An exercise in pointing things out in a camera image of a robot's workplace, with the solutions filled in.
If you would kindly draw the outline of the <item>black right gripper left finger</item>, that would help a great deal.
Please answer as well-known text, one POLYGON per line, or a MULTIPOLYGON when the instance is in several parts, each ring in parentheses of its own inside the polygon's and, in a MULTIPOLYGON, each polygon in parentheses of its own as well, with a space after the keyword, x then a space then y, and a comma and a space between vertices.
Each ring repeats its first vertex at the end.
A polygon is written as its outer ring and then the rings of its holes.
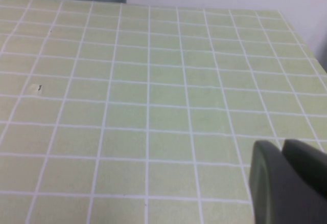
POLYGON ((326 198, 269 141, 253 145, 249 186, 255 223, 326 223, 326 198))

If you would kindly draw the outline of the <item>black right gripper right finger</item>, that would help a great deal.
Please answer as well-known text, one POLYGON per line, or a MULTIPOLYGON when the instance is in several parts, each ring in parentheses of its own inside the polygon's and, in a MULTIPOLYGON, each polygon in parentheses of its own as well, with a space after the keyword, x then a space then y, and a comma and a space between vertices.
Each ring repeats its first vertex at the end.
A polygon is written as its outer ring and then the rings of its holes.
POLYGON ((286 139, 282 154, 299 177, 326 198, 326 153, 295 139, 286 139))

